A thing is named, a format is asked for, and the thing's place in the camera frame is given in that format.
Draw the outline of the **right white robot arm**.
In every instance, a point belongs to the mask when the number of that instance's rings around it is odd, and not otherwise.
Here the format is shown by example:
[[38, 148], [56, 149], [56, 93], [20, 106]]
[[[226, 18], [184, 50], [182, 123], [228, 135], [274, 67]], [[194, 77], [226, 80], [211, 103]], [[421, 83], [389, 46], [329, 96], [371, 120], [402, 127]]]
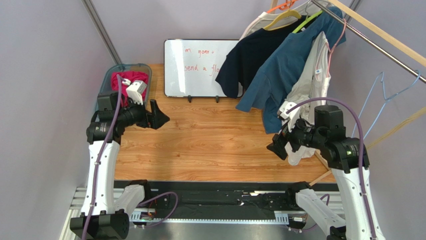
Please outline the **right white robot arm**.
[[299, 117], [299, 108], [290, 111], [294, 106], [289, 102], [279, 111], [284, 123], [267, 149], [288, 161], [298, 150], [318, 150], [336, 179], [344, 217], [331, 210], [306, 182], [289, 189], [292, 205], [307, 212], [328, 240], [385, 239], [370, 202], [368, 154], [361, 151], [364, 144], [358, 138], [346, 136], [343, 112], [335, 105], [317, 106], [311, 125]]

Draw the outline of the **pink wire hanger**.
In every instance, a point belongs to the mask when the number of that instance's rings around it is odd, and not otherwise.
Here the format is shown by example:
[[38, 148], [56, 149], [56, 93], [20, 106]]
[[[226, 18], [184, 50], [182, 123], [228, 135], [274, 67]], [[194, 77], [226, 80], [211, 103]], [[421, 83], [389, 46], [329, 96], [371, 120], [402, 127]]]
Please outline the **pink wire hanger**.
[[347, 21], [343, 20], [343, 28], [339, 38], [336, 40], [335, 44], [330, 47], [330, 44], [322, 32], [320, 36], [322, 37], [322, 44], [319, 50], [319, 54], [315, 63], [315, 79], [319, 82], [321, 81], [323, 85], [328, 85], [331, 80], [330, 66], [332, 55], [336, 47], [341, 43], [342, 38], [345, 36], [345, 31], [347, 28]]

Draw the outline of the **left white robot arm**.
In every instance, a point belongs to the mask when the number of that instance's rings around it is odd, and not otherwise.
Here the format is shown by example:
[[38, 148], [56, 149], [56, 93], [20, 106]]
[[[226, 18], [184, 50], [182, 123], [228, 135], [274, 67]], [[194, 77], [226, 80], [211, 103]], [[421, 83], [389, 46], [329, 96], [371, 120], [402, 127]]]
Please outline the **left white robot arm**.
[[135, 100], [122, 106], [118, 91], [100, 93], [97, 110], [86, 129], [89, 149], [87, 188], [80, 215], [70, 220], [70, 230], [81, 240], [124, 240], [130, 230], [130, 216], [146, 199], [150, 189], [146, 180], [133, 180], [118, 199], [114, 198], [115, 168], [122, 135], [127, 127], [157, 130], [170, 118], [157, 101], [150, 110]]

